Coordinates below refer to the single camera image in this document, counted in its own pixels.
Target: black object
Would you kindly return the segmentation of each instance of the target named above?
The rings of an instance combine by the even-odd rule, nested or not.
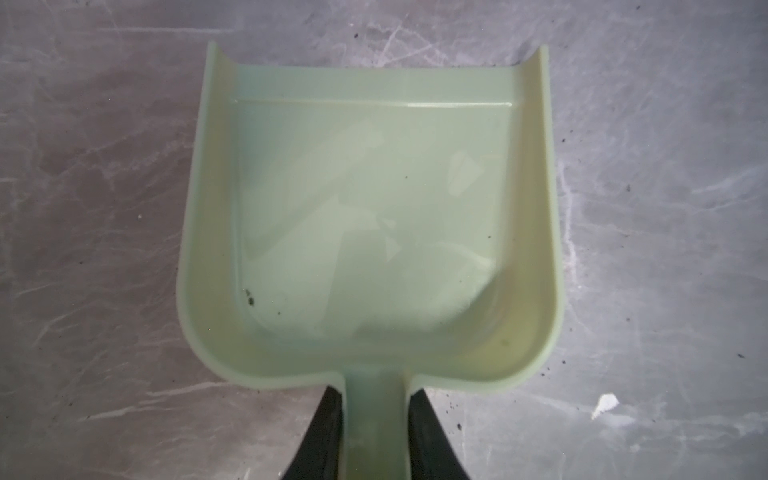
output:
[[[283,480],[336,480],[343,432],[342,397],[328,387]],[[424,390],[408,407],[412,480],[469,480]]]

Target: green plastic dustpan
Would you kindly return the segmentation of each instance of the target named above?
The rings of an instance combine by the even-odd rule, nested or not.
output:
[[[344,397],[342,478],[408,478],[425,386],[529,377],[563,288],[547,50],[512,68],[238,65],[211,44],[177,279],[251,388]]]

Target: scratched floor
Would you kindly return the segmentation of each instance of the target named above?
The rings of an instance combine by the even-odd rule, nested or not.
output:
[[[230,386],[177,325],[210,39],[369,67],[549,44],[565,327],[520,388],[431,392],[457,455],[476,479],[768,478],[764,0],[2,0],[0,478],[261,480],[298,445],[321,389]]]

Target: gray concrete floor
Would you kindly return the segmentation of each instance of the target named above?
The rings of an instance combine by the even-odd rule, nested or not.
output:
[[[3,0],[0,477],[277,478],[300,441],[322,389],[228,385],[177,324],[212,38],[330,66],[549,44],[565,327],[517,389],[431,392],[459,458],[477,479],[768,478],[764,0]]]

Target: white debris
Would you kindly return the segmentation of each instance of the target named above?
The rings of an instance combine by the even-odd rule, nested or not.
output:
[[[604,393],[600,396],[598,404],[594,407],[592,412],[592,419],[596,419],[600,415],[603,415],[609,410],[613,410],[619,406],[619,399],[613,393]]]

